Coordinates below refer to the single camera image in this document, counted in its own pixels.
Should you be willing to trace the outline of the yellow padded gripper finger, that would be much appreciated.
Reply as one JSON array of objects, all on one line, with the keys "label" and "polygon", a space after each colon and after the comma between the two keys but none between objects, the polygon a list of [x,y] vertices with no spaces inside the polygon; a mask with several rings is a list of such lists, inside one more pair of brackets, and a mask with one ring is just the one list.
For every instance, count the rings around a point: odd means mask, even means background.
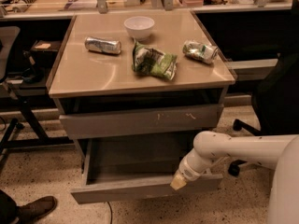
[{"label": "yellow padded gripper finger", "polygon": [[173,180],[170,183],[170,187],[174,190],[182,189],[187,185],[187,179],[182,173],[175,173]]}]

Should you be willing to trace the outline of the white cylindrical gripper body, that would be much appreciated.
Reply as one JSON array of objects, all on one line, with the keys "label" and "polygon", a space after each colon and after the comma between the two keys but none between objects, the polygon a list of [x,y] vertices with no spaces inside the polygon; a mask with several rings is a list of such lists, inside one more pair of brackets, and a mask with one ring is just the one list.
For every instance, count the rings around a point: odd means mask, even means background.
[{"label": "white cylindrical gripper body", "polygon": [[211,168],[217,159],[201,156],[194,148],[181,160],[178,166],[178,173],[183,176],[186,182],[197,180],[202,173]]}]

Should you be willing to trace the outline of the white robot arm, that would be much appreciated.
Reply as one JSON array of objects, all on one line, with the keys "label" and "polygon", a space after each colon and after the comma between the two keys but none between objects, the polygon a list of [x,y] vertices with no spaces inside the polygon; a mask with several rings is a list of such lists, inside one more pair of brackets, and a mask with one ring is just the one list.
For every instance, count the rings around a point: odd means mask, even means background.
[{"label": "white robot arm", "polygon": [[267,224],[299,224],[299,135],[232,137],[200,132],[171,182],[175,190],[197,180],[224,157],[238,158],[275,171]]}]

